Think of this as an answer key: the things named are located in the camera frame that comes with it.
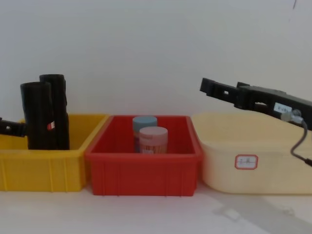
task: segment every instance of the jar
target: jar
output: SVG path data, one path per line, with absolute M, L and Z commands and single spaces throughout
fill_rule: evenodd
M 135 152 L 140 153 L 139 132 L 141 128 L 157 126 L 157 118 L 154 116 L 137 116 L 132 119 Z
M 145 127 L 140 130 L 140 151 L 144 154 L 165 154 L 168 130 L 162 127 Z

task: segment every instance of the red tag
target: red tag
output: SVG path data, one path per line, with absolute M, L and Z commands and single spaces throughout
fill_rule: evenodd
M 254 170 L 258 167 L 258 156 L 237 155 L 235 157 L 235 167 L 238 170 Z
M 55 128 L 54 121 L 51 122 L 51 123 L 49 123 L 48 126 L 47 126 L 47 129 L 48 129 L 49 131 L 52 130 L 52 129 L 54 129 L 54 128 Z

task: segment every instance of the black cylinder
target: black cylinder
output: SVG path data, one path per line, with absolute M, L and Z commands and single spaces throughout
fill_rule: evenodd
M 56 131 L 52 107 L 51 85 L 46 82 L 30 82 L 20 85 L 28 149 L 56 150 Z
M 47 74 L 39 76 L 39 79 L 41 82 L 48 82 L 51 84 L 58 149 L 69 150 L 69 122 L 66 112 L 67 100 L 64 75 Z

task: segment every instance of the label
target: label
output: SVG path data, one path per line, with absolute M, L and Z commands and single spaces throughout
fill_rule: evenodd
M 274 111 L 279 112 L 279 113 L 291 112 L 292 110 L 293 109 L 290 106 L 286 106 L 278 102 L 276 102 L 274 105 Z
M 257 166 L 257 155 L 237 155 L 235 157 L 235 167 L 238 170 L 254 170 Z
M 142 150 L 142 153 L 144 153 L 144 154 L 153 154 L 154 151 L 153 150 Z
M 55 123 L 54 123 L 54 121 L 51 122 L 51 123 L 49 123 L 48 126 L 47 126 L 47 129 L 48 129 L 48 130 L 52 130 L 52 129 L 54 129 L 54 128 L 55 128 Z

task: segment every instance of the cable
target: cable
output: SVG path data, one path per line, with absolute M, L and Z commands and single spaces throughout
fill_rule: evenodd
M 295 149 L 297 149 L 306 139 L 307 135 L 308 135 L 308 125 L 307 123 L 304 121 L 304 119 L 301 117 L 301 112 L 297 109 L 289 111 L 289 112 L 285 112 L 282 113 L 281 115 L 281 120 L 285 121 L 285 122 L 293 122 L 293 123 L 297 123 L 300 124 L 303 129 L 303 136 L 301 137 L 301 139 L 291 148 L 291 154 L 292 156 L 304 161 L 306 164 L 308 164 L 309 166 L 312 167 L 312 159 L 309 158 L 304 158 L 302 156 L 300 156 L 299 154 L 296 154 L 294 151 Z
M 307 134 L 308 134 L 308 126 L 307 126 L 307 123 L 302 119 L 301 121 L 301 125 L 304 129 L 304 132 L 303 132 L 303 136 L 301 137 L 301 139 L 291 148 L 291 154 L 292 156 L 304 161 L 306 164 L 308 164 L 309 166 L 312 167 L 312 160 L 309 159 L 309 158 L 304 158 L 298 154 L 296 154 L 294 151 L 295 149 L 297 149 L 301 144 L 302 142 L 306 139 L 307 137 Z
M 302 127 L 303 127 L 303 129 L 304 129 L 303 136 L 302 136 L 301 139 L 291 148 L 291 154 L 292 154 L 292 156 L 295 156 L 296 158 L 298 158 L 298 159 L 300 159 L 300 160 L 302 160 L 302 161 L 305 161 L 306 159 L 305 159 L 304 157 L 302 157 L 302 156 L 300 156 L 300 155 L 298 155 L 298 154 L 296 154 L 296 153 L 294 152 L 295 149 L 297 149 L 297 148 L 304 142 L 304 140 L 306 139 L 307 134 L 308 134 L 308 126 L 307 126 L 307 123 L 306 123 L 304 120 L 302 120 L 301 125 L 302 125 Z

